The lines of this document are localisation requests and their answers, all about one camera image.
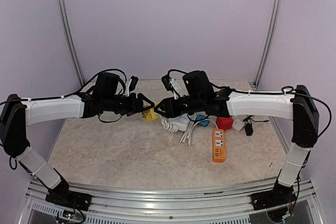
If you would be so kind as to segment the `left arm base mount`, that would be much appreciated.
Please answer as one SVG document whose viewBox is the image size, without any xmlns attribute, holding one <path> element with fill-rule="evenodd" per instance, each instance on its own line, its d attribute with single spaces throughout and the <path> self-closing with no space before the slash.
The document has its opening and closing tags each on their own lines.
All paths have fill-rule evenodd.
<svg viewBox="0 0 336 224">
<path fill-rule="evenodd" d="M 68 191 L 66 196 L 61 197 L 49 192 L 45 200 L 55 205 L 81 211 L 88 211 L 92 196 L 90 194 L 79 193 L 76 191 Z"/>
</svg>

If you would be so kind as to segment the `yellow cube socket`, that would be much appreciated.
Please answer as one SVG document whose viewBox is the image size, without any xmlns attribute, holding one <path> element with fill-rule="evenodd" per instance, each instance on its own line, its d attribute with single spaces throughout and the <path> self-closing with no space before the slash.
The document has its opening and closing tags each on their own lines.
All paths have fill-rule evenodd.
<svg viewBox="0 0 336 224">
<path fill-rule="evenodd" d="M 152 108 L 150 108 L 150 105 L 145 106 L 145 110 L 141 113 L 144 122 L 148 123 L 160 118 L 160 115 L 154 112 L 156 105 L 158 103 L 155 103 Z"/>
</svg>

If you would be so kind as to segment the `long white power strip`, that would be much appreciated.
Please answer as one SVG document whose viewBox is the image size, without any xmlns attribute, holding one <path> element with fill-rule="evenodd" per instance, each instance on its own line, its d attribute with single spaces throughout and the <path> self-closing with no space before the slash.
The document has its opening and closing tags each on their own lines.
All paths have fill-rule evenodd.
<svg viewBox="0 0 336 224">
<path fill-rule="evenodd" d="M 191 120 L 188 118 L 188 114 L 183 114 L 176 118 L 168 119 L 168 122 L 176 125 L 178 131 L 185 132 Z"/>
</svg>

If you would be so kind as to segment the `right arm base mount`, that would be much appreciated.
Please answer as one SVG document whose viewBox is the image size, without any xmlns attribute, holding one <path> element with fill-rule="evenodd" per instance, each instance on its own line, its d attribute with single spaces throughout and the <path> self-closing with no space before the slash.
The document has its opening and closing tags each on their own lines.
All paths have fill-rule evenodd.
<svg viewBox="0 0 336 224">
<path fill-rule="evenodd" d="M 285 193 L 284 191 L 268 190 L 251 195 L 251 201 L 254 211 L 266 208 L 277 207 L 296 200 L 296 195 L 293 191 Z"/>
</svg>

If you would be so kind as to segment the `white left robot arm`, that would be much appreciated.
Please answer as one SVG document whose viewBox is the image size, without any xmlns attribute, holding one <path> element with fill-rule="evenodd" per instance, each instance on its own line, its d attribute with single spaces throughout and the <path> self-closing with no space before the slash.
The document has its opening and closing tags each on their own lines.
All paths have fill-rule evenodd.
<svg viewBox="0 0 336 224">
<path fill-rule="evenodd" d="M 73 201 L 74 195 L 66 180 L 31 147 L 26 128 L 54 120 L 99 118 L 105 112 L 132 116 L 155 106 L 145 95 L 134 93 L 138 78 L 127 79 L 122 70 L 102 70 L 91 80 L 95 83 L 87 91 L 80 88 L 71 94 L 44 98 L 11 94 L 1 102 L 1 146 L 5 153 L 52 191 L 64 206 Z"/>
</svg>

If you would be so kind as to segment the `orange power strip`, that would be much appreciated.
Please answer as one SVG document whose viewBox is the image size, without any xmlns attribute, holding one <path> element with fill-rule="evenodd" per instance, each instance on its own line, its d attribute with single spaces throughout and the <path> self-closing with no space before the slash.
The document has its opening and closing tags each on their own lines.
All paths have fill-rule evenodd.
<svg viewBox="0 0 336 224">
<path fill-rule="evenodd" d="M 223 163 L 225 160 L 225 132 L 222 129 L 214 129 L 212 140 L 212 161 L 214 163 Z"/>
</svg>

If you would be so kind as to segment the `blue plug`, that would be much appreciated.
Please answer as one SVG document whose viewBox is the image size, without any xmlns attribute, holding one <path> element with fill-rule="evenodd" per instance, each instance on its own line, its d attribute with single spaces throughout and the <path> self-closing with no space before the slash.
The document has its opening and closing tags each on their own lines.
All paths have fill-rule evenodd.
<svg viewBox="0 0 336 224">
<path fill-rule="evenodd" d="M 202 127 L 207 127 L 209 125 L 208 121 L 209 116 L 208 115 L 203 115 L 203 114 L 198 114 L 196 116 L 195 121 L 199 122 L 199 125 Z"/>
</svg>

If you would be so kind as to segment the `red cube socket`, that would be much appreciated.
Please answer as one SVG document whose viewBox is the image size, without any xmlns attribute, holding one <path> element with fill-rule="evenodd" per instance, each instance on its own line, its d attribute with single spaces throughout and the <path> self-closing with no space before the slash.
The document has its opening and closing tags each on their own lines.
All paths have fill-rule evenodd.
<svg viewBox="0 0 336 224">
<path fill-rule="evenodd" d="M 234 120 L 229 118 L 223 118 L 223 117 L 217 117 L 216 118 L 216 125 L 219 129 L 222 129 L 224 131 L 231 130 L 233 128 L 233 122 Z"/>
</svg>

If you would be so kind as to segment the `white plug adapter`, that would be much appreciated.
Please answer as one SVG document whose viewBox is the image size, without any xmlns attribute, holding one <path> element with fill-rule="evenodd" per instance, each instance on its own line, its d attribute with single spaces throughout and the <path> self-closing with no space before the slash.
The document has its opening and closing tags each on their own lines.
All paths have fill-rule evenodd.
<svg viewBox="0 0 336 224">
<path fill-rule="evenodd" d="M 241 131 L 245 127 L 245 123 L 241 121 L 240 119 L 235 119 L 233 121 L 232 129 L 235 131 Z"/>
</svg>

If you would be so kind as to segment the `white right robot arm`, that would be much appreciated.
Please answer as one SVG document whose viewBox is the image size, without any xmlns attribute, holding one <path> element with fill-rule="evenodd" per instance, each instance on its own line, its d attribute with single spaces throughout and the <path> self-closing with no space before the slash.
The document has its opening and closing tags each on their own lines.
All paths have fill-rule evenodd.
<svg viewBox="0 0 336 224">
<path fill-rule="evenodd" d="M 306 86 L 285 86 L 280 91 L 243 91 L 212 84 L 203 70 L 183 74 L 187 95 L 165 98 L 154 107 L 165 118 L 204 112 L 209 116 L 256 115 L 283 118 L 293 122 L 293 136 L 269 201 L 281 204 L 292 192 L 293 185 L 308 159 L 311 149 L 324 131 L 319 130 L 319 112 Z"/>
</svg>

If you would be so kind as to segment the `black plug with cable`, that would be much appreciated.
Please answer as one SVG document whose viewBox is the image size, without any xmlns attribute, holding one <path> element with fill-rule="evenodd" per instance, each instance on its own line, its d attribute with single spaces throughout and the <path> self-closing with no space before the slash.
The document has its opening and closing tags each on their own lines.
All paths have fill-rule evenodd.
<svg viewBox="0 0 336 224">
<path fill-rule="evenodd" d="M 253 122 L 254 123 L 267 123 L 269 120 L 256 120 L 254 115 L 248 115 L 243 119 L 243 122 L 245 124 L 245 133 L 247 136 L 252 136 L 254 130 L 253 130 Z"/>
</svg>

